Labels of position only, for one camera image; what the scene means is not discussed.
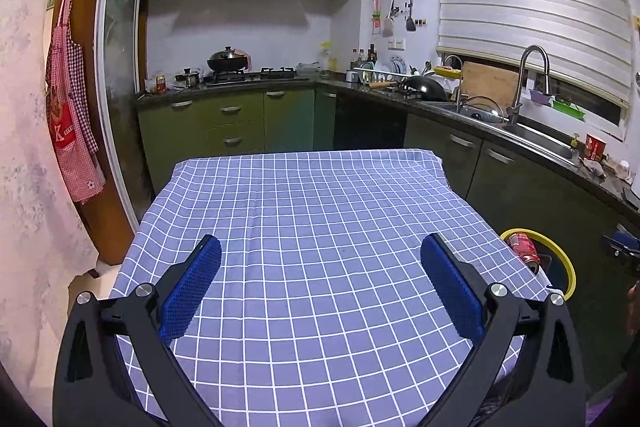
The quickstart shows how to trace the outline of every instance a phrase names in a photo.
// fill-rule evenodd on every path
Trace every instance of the spatula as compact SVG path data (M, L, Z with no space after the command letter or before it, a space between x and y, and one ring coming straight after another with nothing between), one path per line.
M411 18L412 14L413 14L413 10L414 10L414 0L410 0L409 1L409 17L406 20L406 30L408 32L415 32L415 22Z

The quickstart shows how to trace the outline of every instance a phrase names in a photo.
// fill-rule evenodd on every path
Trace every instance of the red cup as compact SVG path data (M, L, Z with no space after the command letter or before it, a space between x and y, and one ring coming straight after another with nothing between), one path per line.
M607 142L588 134L584 145L584 157L588 160L599 161L604 154L604 148L607 146Z

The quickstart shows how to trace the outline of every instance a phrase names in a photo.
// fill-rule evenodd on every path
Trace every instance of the table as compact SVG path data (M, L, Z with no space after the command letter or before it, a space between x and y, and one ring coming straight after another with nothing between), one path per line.
M424 150L182 162L111 296L156 282L212 233L222 266L172 349L225 427L413 427L470 350L419 263L431 232L487 282L546 296ZM120 344L142 404L162 416L128 339Z

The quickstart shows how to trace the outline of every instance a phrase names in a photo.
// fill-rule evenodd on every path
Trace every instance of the apron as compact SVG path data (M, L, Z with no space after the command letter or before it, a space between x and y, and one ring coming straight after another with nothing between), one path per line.
M71 0L62 0L47 57L47 118L58 165L72 201L85 203L104 187L89 124L82 47L71 39Z

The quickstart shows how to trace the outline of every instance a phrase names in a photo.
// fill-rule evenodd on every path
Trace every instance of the wooden cutting board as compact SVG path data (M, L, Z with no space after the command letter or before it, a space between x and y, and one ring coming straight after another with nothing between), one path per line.
M513 102L513 94L518 85L518 73L465 62L462 66L462 92L472 96L488 96L500 105L502 110Z

